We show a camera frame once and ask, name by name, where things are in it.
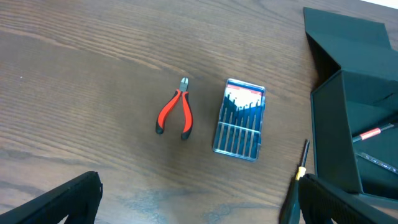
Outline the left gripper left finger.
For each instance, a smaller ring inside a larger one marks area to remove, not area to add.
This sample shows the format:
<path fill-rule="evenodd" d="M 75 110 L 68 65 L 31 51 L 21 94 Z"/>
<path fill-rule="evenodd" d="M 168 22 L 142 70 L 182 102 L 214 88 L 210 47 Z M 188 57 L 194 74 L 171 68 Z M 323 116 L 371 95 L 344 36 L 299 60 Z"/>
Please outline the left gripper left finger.
<path fill-rule="evenodd" d="M 97 172 L 85 172 L 45 194 L 1 215 L 1 223 L 95 222 L 103 196 Z"/>

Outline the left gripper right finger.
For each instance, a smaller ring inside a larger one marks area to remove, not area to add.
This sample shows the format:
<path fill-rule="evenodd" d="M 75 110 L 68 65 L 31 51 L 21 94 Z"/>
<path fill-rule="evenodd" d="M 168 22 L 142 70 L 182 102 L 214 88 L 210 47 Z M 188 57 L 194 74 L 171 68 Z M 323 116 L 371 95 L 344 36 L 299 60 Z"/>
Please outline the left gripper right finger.
<path fill-rule="evenodd" d="M 306 174 L 300 178 L 298 201 L 307 224 L 397 224 L 396 218 L 313 174 Z"/>

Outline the chrome combination wrench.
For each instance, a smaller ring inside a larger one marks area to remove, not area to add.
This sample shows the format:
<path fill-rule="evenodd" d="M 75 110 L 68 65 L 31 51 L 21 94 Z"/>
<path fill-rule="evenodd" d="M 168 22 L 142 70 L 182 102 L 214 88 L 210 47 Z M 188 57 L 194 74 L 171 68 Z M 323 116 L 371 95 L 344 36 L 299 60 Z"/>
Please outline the chrome combination wrench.
<path fill-rule="evenodd" d="M 377 159 L 373 156 L 370 156 L 369 154 L 366 154 L 365 152 L 361 152 L 361 151 L 354 151 L 355 155 L 356 155 L 356 162 L 359 165 L 359 169 L 368 169 L 369 165 L 366 165 L 364 162 L 368 161 L 369 163 L 371 163 L 373 166 L 379 166 L 380 168 L 383 168 L 385 170 L 388 170 L 389 172 L 392 172 L 394 174 L 397 174 L 397 168 L 380 160 Z"/>

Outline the small claw hammer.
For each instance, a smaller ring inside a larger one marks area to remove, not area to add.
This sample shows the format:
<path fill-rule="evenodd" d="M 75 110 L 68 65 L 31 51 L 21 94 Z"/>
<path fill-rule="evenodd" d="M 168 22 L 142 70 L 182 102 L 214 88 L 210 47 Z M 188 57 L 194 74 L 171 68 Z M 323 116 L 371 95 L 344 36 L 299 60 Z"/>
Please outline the small claw hammer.
<path fill-rule="evenodd" d="M 361 134 L 355 136 L 353 138 L 353 143 L 356 143 L 358 141 L 363 141 L 365 139 L 369 139 L 369 138 L 371 138 L 373 136 L 381 134 L 385 130 L 393 129 L 393 128 L 396 128 L 396 127 L 397 127 L 397 122 L 393 122 L 393 123 L 388 123 L 388 124 L 385 124 L 383 126 L 371 129 L 369 131 L 366 131 L 365 133 L 361 133 Z"/>

